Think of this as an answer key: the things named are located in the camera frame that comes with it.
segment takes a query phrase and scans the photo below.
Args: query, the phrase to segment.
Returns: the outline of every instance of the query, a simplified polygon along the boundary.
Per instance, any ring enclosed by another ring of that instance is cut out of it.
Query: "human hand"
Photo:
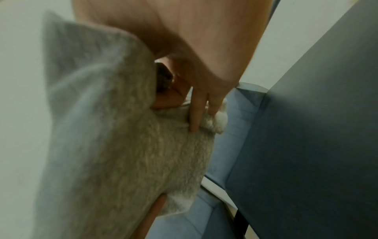
[[[139,224],[137,229],[134,231],[133,235],[130,239],[144,239],[147,236],[150,227],[155,221],[155,218],[158,216],[159,212],[164,206],[165,201],[167,200],[166,195],[161,195],[151,206],[150,210],[148,211],[146,217],[142,220]]]
[[[271,0],[72,0],[76,18],[135,34],[173,73],[152,108],[180,106],[193,87],[189,129],[215,115],[246,69]]]

